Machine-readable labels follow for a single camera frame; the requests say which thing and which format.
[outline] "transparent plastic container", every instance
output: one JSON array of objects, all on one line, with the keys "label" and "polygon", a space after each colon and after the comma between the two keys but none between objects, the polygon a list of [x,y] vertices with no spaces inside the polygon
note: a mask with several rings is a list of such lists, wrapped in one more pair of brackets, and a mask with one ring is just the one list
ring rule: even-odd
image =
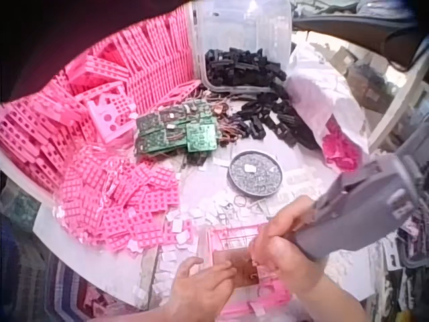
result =
[{"label": "transparent plastic container", "polygon": [[292,14],[288,0],[204,0],[196,10],[196,52],[202,83],[211,91],[254,93],[269,87],[217,87],[207,78],[205,54],[230,47],[256,52],[263,49],[269,61],[286,71],[290,57]]}]

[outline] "forearm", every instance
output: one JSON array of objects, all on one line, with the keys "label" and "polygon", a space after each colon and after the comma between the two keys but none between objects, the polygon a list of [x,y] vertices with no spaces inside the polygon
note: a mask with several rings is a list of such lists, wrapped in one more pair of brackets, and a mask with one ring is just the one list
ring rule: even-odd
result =
[{"label": "forearm", "polygon": [[309,292],[297,294],[308,312],[323,322],[365,322],[361,304],[324,275]]},{"label": "forearm", "polygon": [[173,321],[168,314],[166,307],[158,307],[157,309],[134,313],[128,315],[120,315],[118,317],[99,317],[91,320],[91,322],[170,322]]}]

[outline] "person's left hand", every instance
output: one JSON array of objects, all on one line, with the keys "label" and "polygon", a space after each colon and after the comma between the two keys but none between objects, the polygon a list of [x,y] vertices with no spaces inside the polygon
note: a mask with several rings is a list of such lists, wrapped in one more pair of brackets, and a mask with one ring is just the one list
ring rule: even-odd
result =
[{"label": "person's left hand", "polygon": [[171,321],[214,321],[233,293],[237,269],[231,267],[231,262],[189,276],[191,267],[202,262],[202,258],[191,257],[179,266],[165,307]]}]

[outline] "hand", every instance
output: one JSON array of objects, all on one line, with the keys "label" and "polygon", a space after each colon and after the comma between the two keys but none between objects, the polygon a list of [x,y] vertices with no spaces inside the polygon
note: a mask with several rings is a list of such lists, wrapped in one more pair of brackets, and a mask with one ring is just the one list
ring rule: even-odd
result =
[{"label": "hand", "polygon": [[302,226],[313,200],[297,198],[266,225],[249,246],[252,260],[273,270],[295,294],[311,291],[323,276],[323,265],[310,261],[294,244],[279,237]]},{"label": "hand", "polygon": [[231,262],[214,265],[189,276],[191,267],[202,258],[187,258],[180,266],[166,304],[171,321],[214,321],[233,293],[237,270]]}]

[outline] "white plastic bag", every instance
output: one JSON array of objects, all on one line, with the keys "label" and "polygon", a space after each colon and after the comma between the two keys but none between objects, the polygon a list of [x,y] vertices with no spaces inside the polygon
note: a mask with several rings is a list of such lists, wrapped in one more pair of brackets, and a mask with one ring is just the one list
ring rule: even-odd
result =
[{"label": "white plastic bag", "polygon": [[353,171],[368,154],[365,115],[345,78],[313,46],[296,46],[286,90],[292,105],[313,131],[326,162]]}]

